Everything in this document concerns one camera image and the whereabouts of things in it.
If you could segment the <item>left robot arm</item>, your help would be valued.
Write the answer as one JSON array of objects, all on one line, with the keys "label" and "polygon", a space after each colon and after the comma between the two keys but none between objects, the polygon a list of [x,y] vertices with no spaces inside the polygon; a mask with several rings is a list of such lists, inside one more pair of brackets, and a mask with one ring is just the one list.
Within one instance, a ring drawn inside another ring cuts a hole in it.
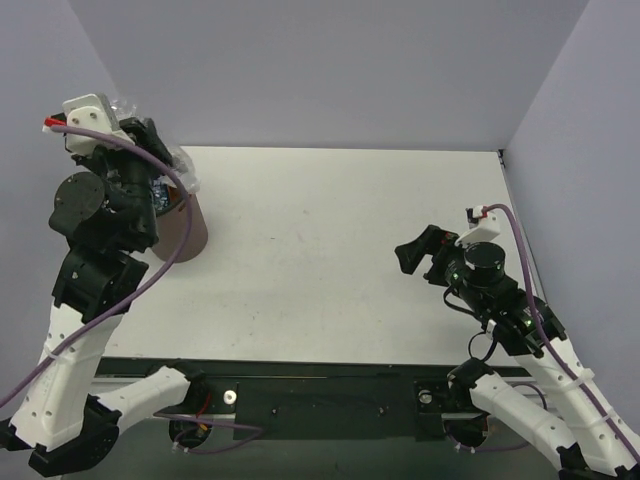
[{"label": "left robot arm", "polygon": [[155,283],[139,255],[158,240],[152,184],[172,158],[149,120],[129,118],[112,133],[78,127],[69,116],[46,126],[66,138],[79,166],[59,186],[49,219],[67,241],[50,323],[37,367],[18,386],[23,402],[1,424],[1,445],[26,450],[43,477],[89,470],[131,426],[164,409],[200,408],[209,394],[203,372],[182,360],[102,394],[90,391],[105,347],[131,303]]}]

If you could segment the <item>clear plastic bottle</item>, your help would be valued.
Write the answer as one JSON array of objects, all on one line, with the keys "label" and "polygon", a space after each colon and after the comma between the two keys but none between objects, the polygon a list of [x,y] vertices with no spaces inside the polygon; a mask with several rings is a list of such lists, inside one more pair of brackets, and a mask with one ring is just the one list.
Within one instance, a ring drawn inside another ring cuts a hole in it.
[{"label": "clear plastic bottle", "polygon": [[[114,97],[109,100],[111,110],[118,121],[128,118],[136,118],[143,124],[152,122],[152,119],[138,112],[135,102],[126,97]],[[175,142],[161,139],[166,150],[171,155],[171,168],[190,194],[196,194],[200,190],[201,182],[196,173],[196,168],[191,156]]]}]

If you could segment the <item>orange juice bottle white cap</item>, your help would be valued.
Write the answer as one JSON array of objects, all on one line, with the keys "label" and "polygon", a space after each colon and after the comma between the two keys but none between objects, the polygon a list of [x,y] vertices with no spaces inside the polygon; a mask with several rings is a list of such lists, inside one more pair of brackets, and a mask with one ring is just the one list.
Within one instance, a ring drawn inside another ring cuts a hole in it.
[{"label": "orange juice bottle white cap", "polygon": [[151,191],[154,210],[157,215],[161,215],[171,206],[169,187],[161,181],[154,181]]}]

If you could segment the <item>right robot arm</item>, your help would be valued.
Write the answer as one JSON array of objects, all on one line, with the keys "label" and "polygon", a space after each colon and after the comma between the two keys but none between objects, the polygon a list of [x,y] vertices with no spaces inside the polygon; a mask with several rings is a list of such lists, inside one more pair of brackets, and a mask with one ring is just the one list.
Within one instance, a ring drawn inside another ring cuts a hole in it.
[{"label": "right robot arm", "polygon": [[413,274],[424,258],[425,280],[463,301],[493,346],[523,367],[538,399],[471,357],[447,378],[449,402],[494,417],[534,447],[562,479],[636,479],[639,436],[616,413],[583,366],[564,326],[540,298],[505,272],[506,253],[491,235],[459,236],[428,226],[395,248],[400,270]]}]

